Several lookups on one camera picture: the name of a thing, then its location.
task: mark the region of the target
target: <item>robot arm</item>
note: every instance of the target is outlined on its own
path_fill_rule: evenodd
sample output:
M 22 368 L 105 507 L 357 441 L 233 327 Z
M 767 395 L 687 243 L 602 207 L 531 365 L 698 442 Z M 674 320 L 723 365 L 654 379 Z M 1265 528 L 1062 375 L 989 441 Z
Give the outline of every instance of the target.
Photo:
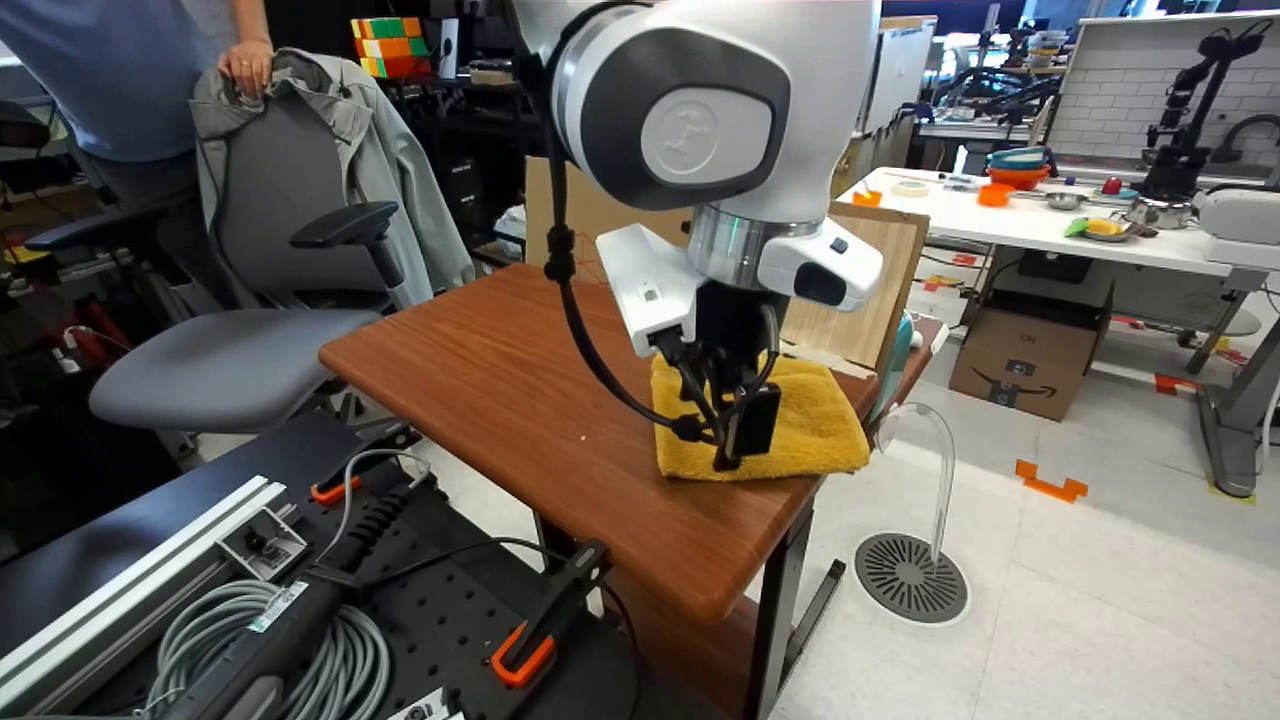
M 687 393 L 718 409 L 716 442 L 726 462 L 767 452 L 767 432 L 742 441 L 726 422 L 746 428 L 738 416 L 750 412 L 738 403 L 765 389 L 758 350 L 774 350 L 783 300 L 854 306 L 881 277 L 881 252 L 829 220 L 831 166 L 869 97 L 881 4 L 510 7 L 543 64 L 543 112 L 562 157 L 620 205 L 695 207 L 683 252 L 645 229 L 598 238 L 635 350 L 687 360 Z

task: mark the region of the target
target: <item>white desk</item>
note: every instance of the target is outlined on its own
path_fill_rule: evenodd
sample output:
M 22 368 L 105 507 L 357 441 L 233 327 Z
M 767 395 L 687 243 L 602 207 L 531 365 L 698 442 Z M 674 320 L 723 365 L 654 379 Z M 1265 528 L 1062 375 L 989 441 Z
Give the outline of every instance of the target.
M 1060 256 L 1088 256 L 1108 262 L 1166 267 L 1191 277 L 1226 277 L 1226 262 L 1209 260 L 1211 237 L 1204 229 L 1159 230 L 1152 238 L 1101 243 L 1066 238 L 1066 220 L 1078 211 L 1050 211 L 1035 193 L 1014 193 L 1009 207 L 974 205 L 974 193 L 947 193 L 937 171 L 875 166 L 851 193 L 875 187 L 881 207 L 926 214 L 932 238 L 999 243 Z
M 1009 207 L 984 207 L 974 193 L 953 193 L 937 171 L 921 166 L 875 166 L 851 193 L 881 193 L 881 207 L 926 214 L 937 243 L 1101 260 L 1108 267 L 1104 285 L 1114 286 L 1114 312 L 1209 333 L 1186 372 L 1204 368 L 1238 300 L 1265 286 L 1265 271 L 1209 260 L 1211 237 L 1196 225 L 1123 243 L 1066 238 L 1066 225 L 1078 211 L 1050 211 L 1035 193 L 1014 193 Z

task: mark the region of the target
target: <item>person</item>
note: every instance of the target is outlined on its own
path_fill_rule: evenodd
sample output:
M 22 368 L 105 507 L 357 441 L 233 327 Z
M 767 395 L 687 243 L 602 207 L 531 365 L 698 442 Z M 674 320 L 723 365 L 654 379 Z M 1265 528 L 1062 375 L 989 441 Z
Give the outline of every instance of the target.
M 81 166 L 118 207 L 183 207 L 156 229 L 159 252 L 217 302 L 234 302 L 201 230 L 187 97 L 204 66 L 264 91 L 264 0 L 0 0 L 0 41 L 48 89 Z

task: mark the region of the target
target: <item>orange clip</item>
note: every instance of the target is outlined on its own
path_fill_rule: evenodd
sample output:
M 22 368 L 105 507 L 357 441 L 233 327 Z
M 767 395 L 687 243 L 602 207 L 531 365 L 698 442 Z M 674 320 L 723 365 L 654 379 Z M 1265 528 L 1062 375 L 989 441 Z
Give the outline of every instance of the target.
M 1076 502 L 1078 495 L 1088 495 L 1088 484 L 1078 484 L 1076 474 L 1066 474 L 1060 487 L 1038 478 L 1035 462 L 1014 461 L 1014 474 L 1025 478 L 1025 487 L 1055 495 L 1062 502 Z
M 543 636 L 518 669 L 509 669 L 509 652 L 518 644 L 522 629 L 528 622 L 517 622 L 510 636 L 486 656 L 486 669 L 505 687 L 528 687 L 554 656 L 554 636 Z
M 343 478 L 337 478 L 337 484 L 313 484 L 313 502 L 321 502 L 321 507 L 341 507 L 343 502 L 343 490 L 348 490 L 348 484 Z

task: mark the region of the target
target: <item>floor drain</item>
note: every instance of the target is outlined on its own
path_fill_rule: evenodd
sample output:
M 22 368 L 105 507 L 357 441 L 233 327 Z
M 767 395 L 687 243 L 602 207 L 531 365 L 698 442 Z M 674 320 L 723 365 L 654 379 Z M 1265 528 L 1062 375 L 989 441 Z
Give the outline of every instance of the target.
M 914 622 L 957 618 L 967 604 L 961 566 L 947 557 L 932 565 L 914 536 L 869 536 L 854 549 L 854 578 L 875 604 Z

